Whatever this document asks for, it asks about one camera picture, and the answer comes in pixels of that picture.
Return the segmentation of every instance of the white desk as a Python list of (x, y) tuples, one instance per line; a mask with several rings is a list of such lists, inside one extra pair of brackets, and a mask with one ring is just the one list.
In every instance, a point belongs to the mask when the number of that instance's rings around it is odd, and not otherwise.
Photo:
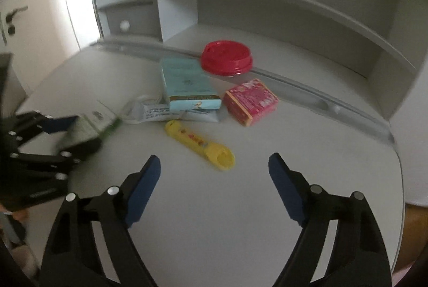
[[(222, 80), (213, 83), (221, 92), (232, 86)], [(86, 49), (51, 74), (20, 111), (38, 109), (54, 117), (79, 114), (95, 100), (119, 111), (133, 97), (160, 91), (158, 63)], [(217, 171), (168, 137), (162, 122), (151, 122), (119, 127), (71, 176), (71, 190), (80, 197), (98, 195), (139, 171), (151, 154), (159, 156), (160, 180), (130, 233), (160, 287), (274, 284), (300, 233), (268, 174), (268, 158), (274, 152), (310, 184), (330, 193), (363, 192), (392, 266), (403, 219), (402, 174), (393, 148), (287, 102), (249, 128), (231, 117), (218, 124), (186, 124), (231, 148), (236, 167)], [(31, 209), (28, 241), (39, 260), (60, 205), (57, 200)], [(327, 266), (333, 238), (334, 228), (317, 278)], [(106, 268), (108, 276), (111, 271)]]

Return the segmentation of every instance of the blue gripper pad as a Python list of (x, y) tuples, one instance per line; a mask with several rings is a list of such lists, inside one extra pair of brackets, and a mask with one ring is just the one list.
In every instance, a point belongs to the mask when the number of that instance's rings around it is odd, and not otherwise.
[(128, 194), (126, 194), (126, 190), (123, 190), (125, 197), (128, 198), (128, 212), (125, 217), (125, 223), (128, 227), (140, 220), (147, 202), (161, 176), (161, 161), (158, 157), (151, 156), (139, 173), (128, 176), (121, 188), (125, 186), (128, 179), (132, 180), (132, 176), (134, 175), (136, 177), (136, 184), (133, 186), (132, 190)]
[(269, 174), (288, 215), (293, 221), (303, 226), (307, 219), (304, 206), (309, 184), (301, 173), (290, 170), (278, 153), (274, 153), (269, 158)]

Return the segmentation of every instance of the brown surface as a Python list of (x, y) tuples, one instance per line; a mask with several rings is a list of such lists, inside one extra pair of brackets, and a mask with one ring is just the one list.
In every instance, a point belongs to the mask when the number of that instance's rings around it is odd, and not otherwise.
[(428, 243), (428, 208), (406, 204), (403, 239), (394, 271), (414, 262)]

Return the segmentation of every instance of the shelving unit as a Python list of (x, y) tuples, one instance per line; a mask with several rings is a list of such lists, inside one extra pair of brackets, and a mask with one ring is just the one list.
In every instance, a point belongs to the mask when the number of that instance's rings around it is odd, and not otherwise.
[[(407, 16), (410, 6), (426, 2), (97, 0), (97, 5), (111, 41), (196, 55), (211, 41), (239, 41), (251, 49), (255, 67), (382, 121), (397, 110), (425, 58), (428, 41)], [(122, 20), (131, 22), (128, 33), (118, 28)]]

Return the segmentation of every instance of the white ball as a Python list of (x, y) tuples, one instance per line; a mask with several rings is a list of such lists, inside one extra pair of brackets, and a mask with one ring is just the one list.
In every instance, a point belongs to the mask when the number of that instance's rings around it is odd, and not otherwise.
[(121, 21), (120, 22), (120, 29), (123, 31), (123, 32), (127, 32), (127, 31), (129, 31), (129, 28), (131, 27), (131, 25), (130, 25), (130, 23), (129, 23), (129, 21)]

